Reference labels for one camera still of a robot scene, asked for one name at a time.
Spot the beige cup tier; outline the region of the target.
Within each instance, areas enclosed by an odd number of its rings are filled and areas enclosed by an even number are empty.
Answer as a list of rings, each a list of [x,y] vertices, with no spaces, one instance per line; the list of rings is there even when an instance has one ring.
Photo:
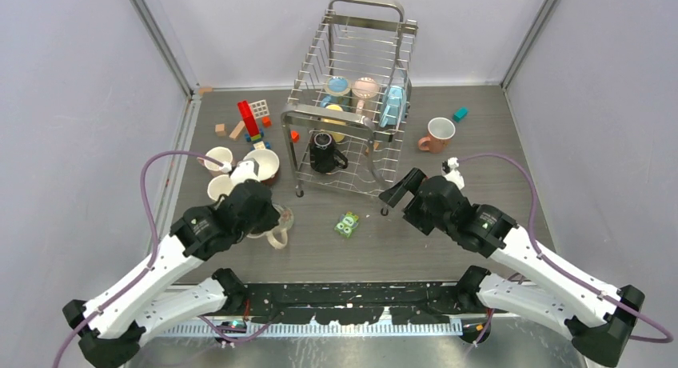
[[[288,232],[293,227],[294,215],[293,211],[289,207],[282,206],[280,204],[273,204],[273,207],[280,214],[277,225],[272,230],[266,232],[248,234],[247,238],[265,238],[274,249],[282,250],[288,246]]]

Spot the yellow mug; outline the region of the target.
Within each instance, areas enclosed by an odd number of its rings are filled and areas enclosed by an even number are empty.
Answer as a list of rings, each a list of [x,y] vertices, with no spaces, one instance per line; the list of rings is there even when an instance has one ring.
[[[207,194],[213,202],[217,202],[222,196],[229,196],[234,187],[231,177],[228,174],[221,174],[210,180]]]

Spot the dark red mug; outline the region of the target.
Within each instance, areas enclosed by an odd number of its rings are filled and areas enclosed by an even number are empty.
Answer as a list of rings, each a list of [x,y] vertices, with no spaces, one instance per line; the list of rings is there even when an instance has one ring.
[[[258,177],[260,182],[272,186],[277,181],[280,170],[280,159],[277,154],[269,149],[256,149],[250,151],[244,160],[254,160],[259,165]]]

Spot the salmon pink mug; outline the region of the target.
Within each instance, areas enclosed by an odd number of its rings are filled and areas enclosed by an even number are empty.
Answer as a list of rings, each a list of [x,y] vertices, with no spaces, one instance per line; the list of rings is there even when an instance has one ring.
[[[427,134],[418,141],[417,147],[419,150],[438,154],[446,148],[455,133],[456,127],[450,119],[432,118],[427,125]]]

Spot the light pink mug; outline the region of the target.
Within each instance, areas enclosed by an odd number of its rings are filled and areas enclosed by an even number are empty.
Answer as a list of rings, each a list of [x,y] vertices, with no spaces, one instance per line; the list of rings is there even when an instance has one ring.
[[[208,150],[205,154],[207,159],[199,158],[197,161],[212,177],[222,174],[230,174],[233,170],[233,153],[230,149],[217,146]]]

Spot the black mug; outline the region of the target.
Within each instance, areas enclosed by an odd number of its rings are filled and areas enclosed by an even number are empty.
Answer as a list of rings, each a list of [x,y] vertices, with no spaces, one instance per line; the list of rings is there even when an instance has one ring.
[[[345,170],[349,165],[349,160],[336,148],[333,136],[327,132],[319,132],[312,137],[309,155],[311,168],[318,173]]]

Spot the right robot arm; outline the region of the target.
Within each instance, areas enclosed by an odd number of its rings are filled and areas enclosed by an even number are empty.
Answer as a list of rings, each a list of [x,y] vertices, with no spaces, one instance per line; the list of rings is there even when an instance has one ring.
[[[429,178],[413,168],[379,199],[394,207],[412,193],[403,218],[421,233],[438,229],[464,250],[499,262],[534,284],[520,286],[470,266],[457,283],[461,309],[472,313],[484,306],[512,312],[561,334],[597,364],[617,366],[636,325],[631,312],[641,309],[644,293],[594,278],[532,243],[528,231],[503,211],[472,204],[458,187],[462,182],[456,170]]]

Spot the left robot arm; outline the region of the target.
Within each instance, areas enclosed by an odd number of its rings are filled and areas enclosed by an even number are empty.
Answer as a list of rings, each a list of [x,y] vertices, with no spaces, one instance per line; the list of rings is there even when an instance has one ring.
[[[188,209],[155,253],[89,301],[74,299],[62,312],[87,362],[120,367],[160,333],[198,315],[238,314],[247,290],[231,269],[218,269],[183,293],[161,299],[179,278],[252,232],[273,229],[280,218],[268,186],[247,180],[207,206]]]

